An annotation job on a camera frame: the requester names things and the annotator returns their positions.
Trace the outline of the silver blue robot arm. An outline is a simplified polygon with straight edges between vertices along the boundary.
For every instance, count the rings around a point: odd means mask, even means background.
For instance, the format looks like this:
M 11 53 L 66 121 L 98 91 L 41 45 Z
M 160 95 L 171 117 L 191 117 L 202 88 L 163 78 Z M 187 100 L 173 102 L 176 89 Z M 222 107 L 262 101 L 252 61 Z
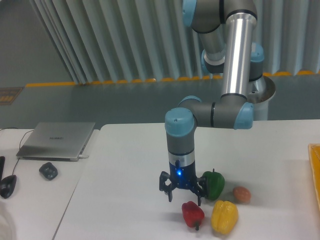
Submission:
M 253 31 L 258 22 L 251 0 L 185 0 L 183 23 L 199 34 L 203 63 L 211 74 L 221 73 L 219 102 L 205 103 L 196 96 L 182 99 L 165 115 L 169 172 L 159 177 L 159 190 L 168 199 L 175 189 L 189 190 L 198 199 L 209 196 L 209 180 L 197 177 L 196 128 L 246 130 L 253 126 L 254 105 L 247 99 L 252 79 Z

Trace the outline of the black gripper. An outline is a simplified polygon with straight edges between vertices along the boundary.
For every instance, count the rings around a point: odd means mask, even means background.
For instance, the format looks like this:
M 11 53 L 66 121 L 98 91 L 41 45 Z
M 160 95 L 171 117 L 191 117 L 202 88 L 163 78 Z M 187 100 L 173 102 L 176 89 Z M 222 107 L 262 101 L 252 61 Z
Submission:
M 208 195 L 208 181 L 205 176 L 196 176 L 195 162 L 179 167 L 170 163 L 169 170 L 170 174 L 162 171 L 159 176 L 159 190 L 168 196 L 168 201 L 172 202 L 174 189 L 190 190 L 197 196 L 197 205 L 200 207 L 202 198 Z

